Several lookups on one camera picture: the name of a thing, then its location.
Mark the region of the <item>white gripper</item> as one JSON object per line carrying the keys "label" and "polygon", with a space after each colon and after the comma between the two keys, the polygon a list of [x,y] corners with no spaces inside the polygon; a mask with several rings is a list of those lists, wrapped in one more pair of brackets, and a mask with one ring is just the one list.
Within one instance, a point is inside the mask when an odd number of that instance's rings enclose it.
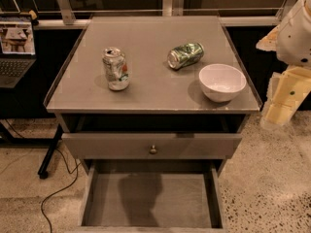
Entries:
{"label": "white gripper", "polygon": [[299,106],[311,91],[311,69],[289,65],[282,73],[274,73],[272,102],[266,101],[261,112],[260,126],[276,129],[286,125],[294,115],[291,107]]}

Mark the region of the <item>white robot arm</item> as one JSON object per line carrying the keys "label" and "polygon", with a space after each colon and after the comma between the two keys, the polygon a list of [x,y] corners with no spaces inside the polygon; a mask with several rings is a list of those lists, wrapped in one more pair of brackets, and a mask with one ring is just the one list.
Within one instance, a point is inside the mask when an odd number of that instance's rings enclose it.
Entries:
{"label": "white robot arm", "polygon": [[275,51],[288,65],[269,80],[260,126],[286,125],[311,92],[311,0],[297,0],[282,21],[260,39],[258,50]]}

